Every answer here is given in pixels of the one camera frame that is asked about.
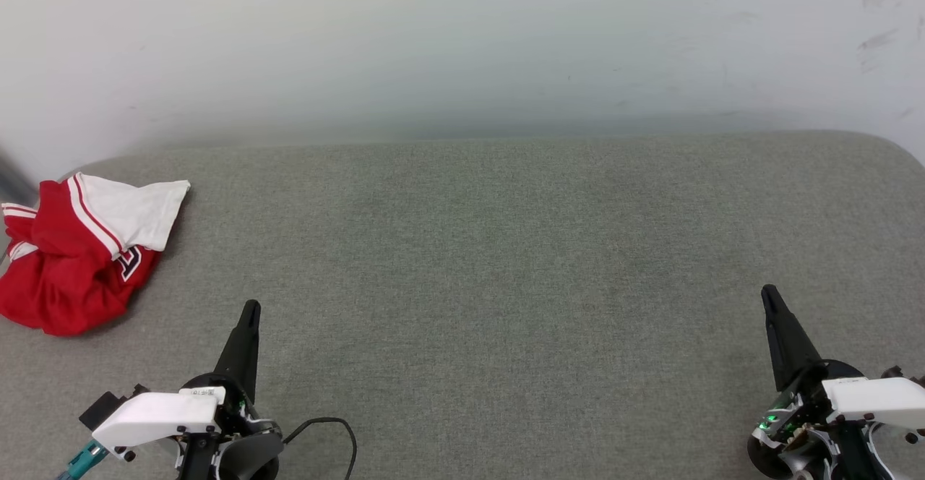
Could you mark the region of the red and white shirt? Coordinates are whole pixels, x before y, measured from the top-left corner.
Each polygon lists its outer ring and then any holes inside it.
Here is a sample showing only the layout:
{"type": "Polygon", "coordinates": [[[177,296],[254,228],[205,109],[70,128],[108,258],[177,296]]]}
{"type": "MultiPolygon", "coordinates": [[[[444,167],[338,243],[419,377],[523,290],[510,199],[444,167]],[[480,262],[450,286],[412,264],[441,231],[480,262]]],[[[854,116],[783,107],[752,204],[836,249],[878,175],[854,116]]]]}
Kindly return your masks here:
{"type": "Polygon", "coordinates": [[[35,207],[0,203],[9,267],[0,315],[77,336],[128,312],[166,248],[191,184],[135,187],[85,173],[43,181],[35,207]]]}

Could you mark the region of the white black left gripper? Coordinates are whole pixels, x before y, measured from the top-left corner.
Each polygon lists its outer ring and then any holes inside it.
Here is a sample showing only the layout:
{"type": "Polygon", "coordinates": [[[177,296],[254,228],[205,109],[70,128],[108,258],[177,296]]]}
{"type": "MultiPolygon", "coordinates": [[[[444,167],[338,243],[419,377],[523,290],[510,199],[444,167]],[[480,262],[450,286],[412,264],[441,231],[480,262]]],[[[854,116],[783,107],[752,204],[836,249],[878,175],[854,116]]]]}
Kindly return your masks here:
{"type": "Polygon", "coordinates": [[[174,454],[176,480],[277,480],[284,450],[280,425],[262,418],[257,401],[261,305],[248,300],[212,374],[185,387],[225,387],[214,398],[150,391],[128,400],[92,432],[92,440],[122,461],[142,445],[174,454]]]}

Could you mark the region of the grey fabric sofa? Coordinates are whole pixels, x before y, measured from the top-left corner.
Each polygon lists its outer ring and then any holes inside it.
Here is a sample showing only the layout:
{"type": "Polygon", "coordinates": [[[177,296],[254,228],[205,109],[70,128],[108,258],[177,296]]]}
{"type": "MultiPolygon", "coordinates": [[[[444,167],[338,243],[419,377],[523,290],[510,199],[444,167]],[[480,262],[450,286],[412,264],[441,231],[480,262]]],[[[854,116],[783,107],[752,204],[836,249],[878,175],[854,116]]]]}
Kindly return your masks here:
{"type": "Polygon", "coordinates": [[[356,431],[351,480],[765,480],[761,286],[820,354],[925,374],[925,166],[770,133],[147,152],[192,189],[119,323],[0,319],[0,480],[55,480],[103,392],[176,391],[263,307],[257,410],[356,431]]]}

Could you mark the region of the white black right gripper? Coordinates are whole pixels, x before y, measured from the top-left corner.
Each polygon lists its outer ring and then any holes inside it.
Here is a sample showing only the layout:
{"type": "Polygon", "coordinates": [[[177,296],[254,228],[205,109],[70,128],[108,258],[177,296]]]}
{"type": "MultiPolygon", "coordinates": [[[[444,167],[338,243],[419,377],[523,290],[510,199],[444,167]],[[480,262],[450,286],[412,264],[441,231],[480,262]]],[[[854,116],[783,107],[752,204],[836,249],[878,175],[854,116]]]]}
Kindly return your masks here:
{"type": "Polygon", "coordinates": [[[749,459],[772,480],[911,480],[877,450],[879,431],[925,442],[925,388],[869,379],[822,360],[774,285],[761,288],[767,347],[779,392],[749,438],[749,459]]]}

